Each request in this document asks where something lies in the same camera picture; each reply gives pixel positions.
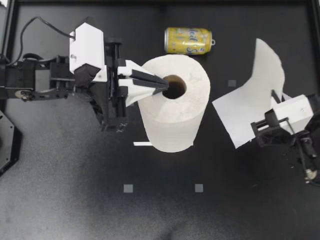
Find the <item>cable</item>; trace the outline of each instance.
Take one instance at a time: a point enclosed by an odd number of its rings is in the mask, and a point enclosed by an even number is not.
[[[6,66],[11,66],[11,65],[15,64],[15,63],[18,62],[19,59],[21,58],[22,52],[23,52],[23,50],[24,50],[24,43],[23,43],[24,32],[25,32],[26,28],[27,28],[34,20],[36,20],[36,19],[39,19],[42,23],[44,23],[45,25],[47,25],[47,26],[49,26],[50,28],[52,28],[53,30],[55,30],[57,33],[65,36],[65,37],[67,37],[67,38],[70,38],[70,39],[76,39],[74,36],[71,36],[71,35],[69,35],[69,34],[67,34],[67,33],[59,30],[58,28],[56,28],[55,26],[53,26],[51,23],[43,20],[42,17],[40,17],[40,16],[35,16],[35,17],[31,18],[31,19],[24,25],[24,27],[22,28],[22,31],[21,31],[21,33],[20,33],[20,51],[19,51],[18,57],[16,58],[16,60],[14,60],[14,61],[6,64]]]
[[[308,176],[308,174],[307,174],[307,165],[306,165],[306,160],[305,160],[304,151],[303,151],[302,146],[301,146],[301,142],[300,142],[299,139],[297,139],[297,135],[296,135],[293,127],[291,126],[288,118],[286,119],[286,122],[288,123],[288,126],[289,126],[290,130],[292,131],[292,133],[293,133],[293,135],[294,135],[294,138],[295,138],[295,141],[296,141],[296,143],[297,143],[297,145],[298,145],[299,154],[300,154],[301,163],[302,163],[302,167],[303,167],[303,170],[304,170],[304,173],[305,173],[305,175],[306,175],[307,180],[310,182],[311,185],[316,186],[316,187],[320,187],[320,184],[314,182],[311,178],[309,178],[309,176]]]

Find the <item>paper towel roll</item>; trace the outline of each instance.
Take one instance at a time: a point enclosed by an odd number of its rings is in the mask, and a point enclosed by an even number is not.
[[[156,149],[167,153],[189,148],[196,138],[209,100],[210,80],[206,71],[186,55],[156,57],[147,61],[143,68],[161,78],[170,76],[167,92],[138,101],[149,141]],[[180,85],[176,82],[179,78],[182,80]]]

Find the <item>soda can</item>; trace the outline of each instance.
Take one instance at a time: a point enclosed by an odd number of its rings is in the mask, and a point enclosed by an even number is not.
[[[204,28],[168,27],[164,31],[164,50],[169,54],[205,54],[215,44],[212,32]]]

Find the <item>roll core hole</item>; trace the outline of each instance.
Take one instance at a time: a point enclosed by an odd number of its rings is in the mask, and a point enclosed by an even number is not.
[[[185,94],[187,86],[181,77],[177,75],[169,75],[163,78],[169,83],[169,88],[162,94],[168,99],[177,99]]]

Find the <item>white square marker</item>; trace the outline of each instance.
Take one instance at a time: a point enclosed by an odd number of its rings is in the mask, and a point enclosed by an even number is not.
[[[123,184],[123,192],[126,194],[131,194],[134,192],[133,184]]]
[[[237,86],[237,81],[236,80],[229,80],[228,81],[228,87],[235,88],[236,86]]]
[[[204,192],[204,185],[203,184],[195,184],[194,191],[196,193],[203,193]]]

